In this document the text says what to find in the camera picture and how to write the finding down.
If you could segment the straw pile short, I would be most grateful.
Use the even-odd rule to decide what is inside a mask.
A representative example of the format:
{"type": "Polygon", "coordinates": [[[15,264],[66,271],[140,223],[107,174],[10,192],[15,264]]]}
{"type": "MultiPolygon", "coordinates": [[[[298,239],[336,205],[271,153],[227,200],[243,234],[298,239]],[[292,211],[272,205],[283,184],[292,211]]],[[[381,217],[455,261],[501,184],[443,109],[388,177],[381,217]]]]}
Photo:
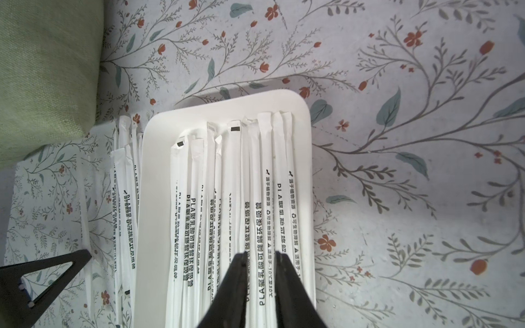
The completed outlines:
{"type": "Polygon", "coordinates": [[[118,277],[120,279],[119,289],[125,302],[129,306],[127,315],[129,327],[135,326],[135,296],[136,296],[136,246],[137,231],[135,229],[135,193],[133,184],[127,178],[131,168],[127,163],[127,151],[129,149],[117,149],[112,151],[114,176],[116,179],[117,192],[117,224],[116,237],[118,238],[117,259],[120,262],[118,277]]]}

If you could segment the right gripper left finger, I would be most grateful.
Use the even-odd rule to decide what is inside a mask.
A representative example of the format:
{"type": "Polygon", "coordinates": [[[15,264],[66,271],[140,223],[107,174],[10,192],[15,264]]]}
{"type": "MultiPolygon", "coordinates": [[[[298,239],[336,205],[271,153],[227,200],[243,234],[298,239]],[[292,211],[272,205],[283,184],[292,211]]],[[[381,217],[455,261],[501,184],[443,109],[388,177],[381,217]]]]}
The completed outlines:
{"type": "Polygon", "coordinates": [[[234,256],[217,295],[197,328],[244,328],[246,326],[248,254],[234,256]]]}

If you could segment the straw group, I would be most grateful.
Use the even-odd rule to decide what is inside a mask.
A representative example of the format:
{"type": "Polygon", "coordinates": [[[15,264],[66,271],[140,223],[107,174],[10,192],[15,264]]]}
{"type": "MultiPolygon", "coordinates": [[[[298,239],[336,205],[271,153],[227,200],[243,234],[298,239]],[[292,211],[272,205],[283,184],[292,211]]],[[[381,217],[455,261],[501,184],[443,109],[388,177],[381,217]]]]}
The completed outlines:
{"type": "Polygon", "coordinates": [[[222,179],[222,231],[221,231],[221,274],[226,271],[238,252],[239,224],[239,175],[240,175],[241,123],[230,121],[226,128],[223,154],[222,179]]]}
{"type": "Polygon", "coordinates": [[[189,198],[189,239],[188,239],[188,273],[187,295],[185,298],[183,327],[195,327],[198,320],[198,294],[200,292],[199,261],[200,261],[200,201],[202,198],[202,165],[204,140],[193,135],[189,137],[189,152],[191,155],[190,198],[189,198]]]}
{"type": "Polygon", "coordinates": [[[294,260],[290,188],[287,178],[287,155],[282,114],[272,115],[273,132],[273,200],[276,251],[294,260]]]}
{"type": "Polygon", "coordinates": [[[260,187],[257,182],[258,155],[257,126],[254,120],[243,119],[242,146],[243,146],[243,176],[247,182],[243,183],[245,194],[245,214],[248,217],[246,224],[249,230],[249,243],[246,250],[249,251],[249,304],[250,304],[250,327],[266,326],[265,309],[265,268],[264,249],[259,245],[258,237],[262,235],[262,228],[257,224],[257,204],[260,202],[260,187]]]}

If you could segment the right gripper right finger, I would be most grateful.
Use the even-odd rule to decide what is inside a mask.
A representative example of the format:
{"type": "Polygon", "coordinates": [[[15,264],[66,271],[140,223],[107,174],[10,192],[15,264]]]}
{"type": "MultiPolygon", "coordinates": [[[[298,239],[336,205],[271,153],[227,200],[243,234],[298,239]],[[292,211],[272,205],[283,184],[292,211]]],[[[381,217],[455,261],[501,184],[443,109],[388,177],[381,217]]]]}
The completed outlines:
{"type": "Polygon", "coordinates": [[[276,318],[279,328],[326,328],[289,257],[276,252],[276,318]]]}

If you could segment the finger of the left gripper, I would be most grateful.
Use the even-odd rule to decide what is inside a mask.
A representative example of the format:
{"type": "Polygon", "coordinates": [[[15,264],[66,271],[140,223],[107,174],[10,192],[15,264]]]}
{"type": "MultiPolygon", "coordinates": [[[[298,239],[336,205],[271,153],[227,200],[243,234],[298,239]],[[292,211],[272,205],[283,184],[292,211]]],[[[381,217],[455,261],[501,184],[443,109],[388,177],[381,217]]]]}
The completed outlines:
{"type": "Polygon", "coordinates": [[[1,326],[33,327],[91,259],[88,250],[78,250],[3,266],[1,326]]]}

